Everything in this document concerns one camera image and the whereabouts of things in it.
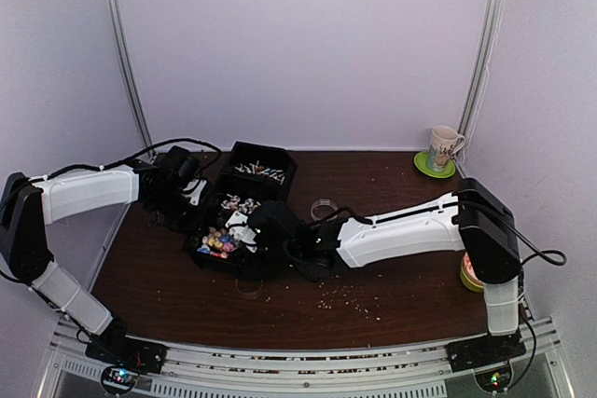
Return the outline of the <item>black three-compartment candy bin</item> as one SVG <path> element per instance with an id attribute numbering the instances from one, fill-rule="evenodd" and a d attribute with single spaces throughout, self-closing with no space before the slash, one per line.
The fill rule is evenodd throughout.
<path id="1" fill-rule="evenodd" d="M 297 170 L 297 162 L 283 148 L 235 143 L 182 251 L 199 268 L 248 281 L 268 278 L 273 272 L 269 251 L 257 246 L 255 234 L 245 225 L 266 202 L 287 200 Z"/>

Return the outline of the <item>clear plastic jar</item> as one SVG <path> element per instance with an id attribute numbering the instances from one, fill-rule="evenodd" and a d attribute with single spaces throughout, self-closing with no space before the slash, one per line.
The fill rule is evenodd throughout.
<path id="1" fill-rule="evenodd" d="M 325 222 L 336 218 L 339 214 L 339 206 L 331 199 L 317 199 L 310 208 L 313 222 Z"/>

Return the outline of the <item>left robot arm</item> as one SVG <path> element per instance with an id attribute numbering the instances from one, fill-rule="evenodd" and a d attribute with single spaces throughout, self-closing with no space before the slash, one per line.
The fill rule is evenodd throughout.
<path id="1" fill-rule="evenodd" d="M 207 164 L 184 147 L 172 146 L 153 160 L 139 156 L 107 165 L 74 165 L 28 177 L 12 173 L 1 198 L 1 255 L 6 278 L 39 294 L 88 333 L 113 364 L 134 355 L 132 341 L 111 328 L 117 318 L 49 248 L 57 224 L 139 203 L 167 224 L 185 230 L 198 219 Z"/>

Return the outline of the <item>star candies pile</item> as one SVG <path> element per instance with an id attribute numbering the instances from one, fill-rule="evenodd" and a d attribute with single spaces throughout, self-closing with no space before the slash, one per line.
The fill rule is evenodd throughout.
<path id="1" fill-rule="evenodd" d="M 200 245 L 196 249 L 199 254 L 207 254 L 212 257 L 227 259 L 239 248 L 238 242 L 229 234 L 226 229 L 218 229 L 210 226 L 208 233 L 201 238 Z"/>

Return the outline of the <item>swirl lollipops pile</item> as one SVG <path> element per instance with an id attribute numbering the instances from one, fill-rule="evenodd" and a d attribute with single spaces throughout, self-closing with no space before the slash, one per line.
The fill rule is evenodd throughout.
<path id="1" fill-rule="evenodd" d="M 261 206 L 261 203 L 253 198 L 241 198 L 238 195 L 227 194 L 226 197 L 220 203 L 220 207 L 223 210 L 239 212 L 242 214 L 250 215 L 257 208 Z"/>

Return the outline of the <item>small round lollipops pile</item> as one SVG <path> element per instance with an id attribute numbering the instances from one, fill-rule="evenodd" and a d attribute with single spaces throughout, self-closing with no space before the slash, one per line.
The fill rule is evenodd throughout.
<path id="1" fill-rule="evenodd" d="M 285 171 L 282 169 L 275 169 L 273 167 L 263 165 L 259 161 L 238 163 L 233 166 L 233 170 L 241 174 L 248 174 L 257 177 L 263 177 L 265 179 L 272 180 L 278 184 L 282 184 L 285 181 Z"/>

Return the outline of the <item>clear jar lid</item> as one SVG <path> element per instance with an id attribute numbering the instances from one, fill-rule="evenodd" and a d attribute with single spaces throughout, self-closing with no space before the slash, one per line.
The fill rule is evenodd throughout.
<path id="1" fill-rule="evenodd" d="M 244 279 L 236 279 L 234 281 L 234 286 L 236 291 L 244 297 L 255 297 L 260 294 L 263 289 L 264 281 L 263 280 L 244 280 Z"/>

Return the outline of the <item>green saucer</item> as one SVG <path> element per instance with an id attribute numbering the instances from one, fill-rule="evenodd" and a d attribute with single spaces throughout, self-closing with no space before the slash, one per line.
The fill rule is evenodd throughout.
<path id="1" fill-rule="evenodd" d="M 448 179 L 456 174 L 456 165 L 448 156 L 421 151 L 414 156 L 413 163 L 419 172 L 435 179 Z"/>

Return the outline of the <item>cream patterned mug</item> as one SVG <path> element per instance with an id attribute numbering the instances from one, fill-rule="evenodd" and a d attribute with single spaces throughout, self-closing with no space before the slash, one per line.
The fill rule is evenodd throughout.
<path id="1" fill-rule="evenodd" d="M 431 129 L 429 154 L 453 158 L 465 146 L 466 137 L 448 126 Z"/>

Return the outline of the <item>green bowl with red lid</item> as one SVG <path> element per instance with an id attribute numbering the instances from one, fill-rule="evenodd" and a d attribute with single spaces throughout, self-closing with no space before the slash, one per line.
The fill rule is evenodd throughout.
<path id="1" fill-rule="evenodd" d="M 460 280 L 464 287 L 472 292 L 482 293 L 484 290 L 484 283 L 477 278 L 468 253 L 464 253 L 461 261 Z"/>

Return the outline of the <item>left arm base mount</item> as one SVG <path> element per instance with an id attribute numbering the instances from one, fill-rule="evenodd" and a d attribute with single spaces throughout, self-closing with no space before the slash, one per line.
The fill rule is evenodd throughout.
<path id="1" fill-rule="evenodd" d="M 160 374 L 167 354 L 165 345 L 128 335 L 127 325 L 114 317 L 100 334 L 95 334 L 74 320 L 76 338 L 86 345 L 88 358 L 106 364 L 100 385 L 109 397 L 131 392 L 142 375 Z"/>

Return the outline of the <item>left aluminium frame post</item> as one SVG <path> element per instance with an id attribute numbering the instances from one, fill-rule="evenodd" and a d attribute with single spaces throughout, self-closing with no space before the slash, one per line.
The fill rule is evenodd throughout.
<path id="1" fill-rule="evenodd" d="M 105 0 L 114 36 L 118 67 L 124 83 L 127 100 L 132 110 L 132 118 L 144 146 L 153 144 L 146 115 L 139 97 L 133 72 L 131 56 L 120 11 L 119 0 Z"/>

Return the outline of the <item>aluminium frame post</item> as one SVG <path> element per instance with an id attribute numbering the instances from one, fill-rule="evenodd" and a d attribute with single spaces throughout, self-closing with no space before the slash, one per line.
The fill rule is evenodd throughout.
<path id="1" fill-rule="evenodd" d="M 114 36 L 118 67 L 124 83 L 127 100 L 132 110 L 132 118 L 144 146 L 153 144 L 146 115 L 139 97 L 133 72 L 131 56 L 120 11 L 119 0 L 105 0 Z"/>
<path id="2" fill-rule="evenodd" d="M 505 0 L 487 0 L 481 27 L 474 69 L 467 91 L 459 132 L 471 141 L 479 116 L 486 83 L 489 79 L 490 59 L 497 41 Z"/>

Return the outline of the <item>front aluminium rail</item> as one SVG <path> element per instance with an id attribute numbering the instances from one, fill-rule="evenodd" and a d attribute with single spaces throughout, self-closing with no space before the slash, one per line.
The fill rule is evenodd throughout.
<path id="1" fill-rule="evenodd" d="M 456 372 L 446 348 L 472 337 L 346 350 L 243 350 L 159 341 L 166 347 L 161 373 L 141 376 L 123 397 L 576 397 L 551 319 L 532 321 L 528 350 L 512 359 L 512 391 L 493 395 L 480 382 L 489 369 Z M 109 397 L 100 385 L 104 364 L 87 358 L 76 328 L 59 322 L 46 351 L 46 369 L 34 397 Z"/>

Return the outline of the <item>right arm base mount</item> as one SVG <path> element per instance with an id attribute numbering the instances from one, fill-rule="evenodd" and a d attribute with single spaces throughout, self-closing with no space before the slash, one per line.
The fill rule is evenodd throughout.
<path id="1" fill-rule="evenodd" d="M 512 360 L 527 353 L 521 330 L 509 336 L 477 336 L 451 342 L 445 346 L 453 373 L 471 370 L 477 386 L 491 396 L 512 391 L 526 376 L 535 359 L 537 335 L 528 325 L 532 349 L 527 364 L 515 375 Z"/>

